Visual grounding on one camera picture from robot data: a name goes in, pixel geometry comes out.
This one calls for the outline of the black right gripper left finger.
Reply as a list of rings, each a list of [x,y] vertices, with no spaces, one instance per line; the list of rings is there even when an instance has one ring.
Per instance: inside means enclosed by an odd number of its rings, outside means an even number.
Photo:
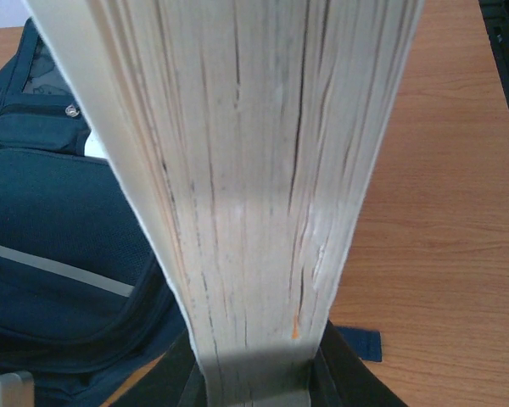
[[[156,365],[111,406],[206,406],[204,377],[191,350],[187,330]]]

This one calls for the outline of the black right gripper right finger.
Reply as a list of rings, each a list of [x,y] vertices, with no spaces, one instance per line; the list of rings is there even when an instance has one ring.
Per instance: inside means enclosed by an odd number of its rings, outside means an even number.
[[[404,406],[365,365],[383,360],[379,331],[328,322],[310,371],[312,406]]]

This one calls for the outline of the orange Treehouse book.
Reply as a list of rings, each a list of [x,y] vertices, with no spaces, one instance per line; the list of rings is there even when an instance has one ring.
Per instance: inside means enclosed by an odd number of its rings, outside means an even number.
[[[211,406],[307,406],[420,1],[30,1]]]

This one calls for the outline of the navy blue backpack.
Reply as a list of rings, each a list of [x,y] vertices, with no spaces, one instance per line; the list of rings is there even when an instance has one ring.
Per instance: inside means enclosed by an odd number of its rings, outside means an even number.
[[[89,130],[10,99],[55,68],[31,22],[0,70],[0,395],[27,371],[39,406],[97,406],[185,330],[157,259]]]

